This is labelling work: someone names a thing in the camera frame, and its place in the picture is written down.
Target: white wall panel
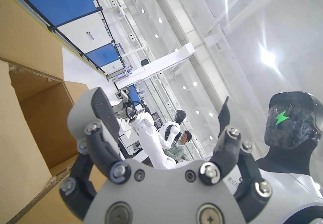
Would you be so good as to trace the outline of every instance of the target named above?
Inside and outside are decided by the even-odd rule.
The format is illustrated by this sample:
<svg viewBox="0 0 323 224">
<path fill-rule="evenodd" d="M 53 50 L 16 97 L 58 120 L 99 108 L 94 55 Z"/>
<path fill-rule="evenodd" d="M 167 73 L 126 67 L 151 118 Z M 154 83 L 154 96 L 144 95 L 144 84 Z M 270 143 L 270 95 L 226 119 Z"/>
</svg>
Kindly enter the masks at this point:
<svg viewBox="0 0 323 224">
<path fill-rule="evenodd" d="M 99 13 L 67 23 L 59 30 L 84 53 L 111 43 Z"/>
</svg>

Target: cardboard box flap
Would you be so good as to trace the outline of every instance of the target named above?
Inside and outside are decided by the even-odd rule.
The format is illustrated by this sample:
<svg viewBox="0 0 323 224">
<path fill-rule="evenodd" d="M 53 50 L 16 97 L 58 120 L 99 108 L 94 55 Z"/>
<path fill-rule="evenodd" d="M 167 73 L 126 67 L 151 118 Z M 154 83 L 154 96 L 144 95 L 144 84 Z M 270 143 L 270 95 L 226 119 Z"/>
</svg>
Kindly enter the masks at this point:
<svg viewBox="0 0 323 224">
<path fill-rule="evenodd" d="M 19 102 L 61 82 L 27 69 L 13 69 L 9 75 Z"/>
<path fill-rule="evenodd" d="M 29 97 L 20 106 L 49 169 L 78 154 L 67 127 L 73 103 L 63 82 Z"/>
<path fill-rule="evenodd" d="M 0 222 L 7 223 L 46 186 L 52 175 L 24 119 L 9 77 L 0 61 Z"/>
<path fill-rule="evenodd" d="M 14 0 L 0 3 L 0 59 L 63 79 L 62 45 Z"/>
<path fill-rule="evenodd" d="M 86 90 L 88 90 L 87 85 L 84 83 L 64 82 L 64 84 L 74 104 L 79 99 L 81 94 L 83 94 Z"/>
</svg>

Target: wall logo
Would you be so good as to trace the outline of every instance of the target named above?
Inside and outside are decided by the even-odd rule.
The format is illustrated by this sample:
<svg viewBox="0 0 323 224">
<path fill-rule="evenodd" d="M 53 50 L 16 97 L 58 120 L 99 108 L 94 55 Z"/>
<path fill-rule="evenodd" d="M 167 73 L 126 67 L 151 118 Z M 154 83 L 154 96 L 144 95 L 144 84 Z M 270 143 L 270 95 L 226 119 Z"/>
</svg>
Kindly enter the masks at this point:
<svg viewBox="0 0 323 224">
<path fill-rule="evenodd" d="M 91 40 L 94 40 L 93 36 L 90 34 L 90 32 L 86 32 L 87 37 L 89 37 Z"/>
</svg>

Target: humanoid robot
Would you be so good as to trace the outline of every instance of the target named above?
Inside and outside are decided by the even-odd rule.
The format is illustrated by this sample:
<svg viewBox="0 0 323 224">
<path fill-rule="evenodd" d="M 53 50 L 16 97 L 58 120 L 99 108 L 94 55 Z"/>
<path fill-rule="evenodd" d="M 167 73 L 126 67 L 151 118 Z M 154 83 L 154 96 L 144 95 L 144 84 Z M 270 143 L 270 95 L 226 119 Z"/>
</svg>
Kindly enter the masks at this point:
<svg viewBox="0 0 323 224">
<path fill-rule="evenodd" d="M 271 183 L 273 195 L 252 223 L 323 223 L 322 195 L 309 173 L 310 157 L 322 131 L 323 105 L 311 94 L 287 92 L 271 98 L 264 135 L 270 149 L 257 164 Z M 232 193 L 240 182 L 236 168 L 225 179 Z"/>
<path fill-rule="evenodd" d="M 180 133 L 180 125 L 186 118 L 183 110 L 177 110 L 174 121 L 167 121 L 159 131 L 159 139 L 163 149 L 170 149 L 176 136 Z"/>
</svg>

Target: black robot face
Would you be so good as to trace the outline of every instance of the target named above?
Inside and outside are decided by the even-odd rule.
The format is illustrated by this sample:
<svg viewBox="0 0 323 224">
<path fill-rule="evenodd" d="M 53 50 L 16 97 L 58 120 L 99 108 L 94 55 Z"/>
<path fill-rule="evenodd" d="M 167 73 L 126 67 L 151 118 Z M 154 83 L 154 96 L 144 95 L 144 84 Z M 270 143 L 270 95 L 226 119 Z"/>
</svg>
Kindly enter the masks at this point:
<svg viewBox="0 0 323 224">
<path fill-rule="evenodd" d="M 186 118 L 186 112 L 184 110 L 177 110 L 174 118 L 174 122 L 181 124 L 183 120 Z"/>
<path fill-rule="evenodd" d="M 265 130 L 269 146 L 292 149 L 306 140 L 318 142 L 322 137 L 323 105 L 305 92 L 274 95 Z"/>
</svg>

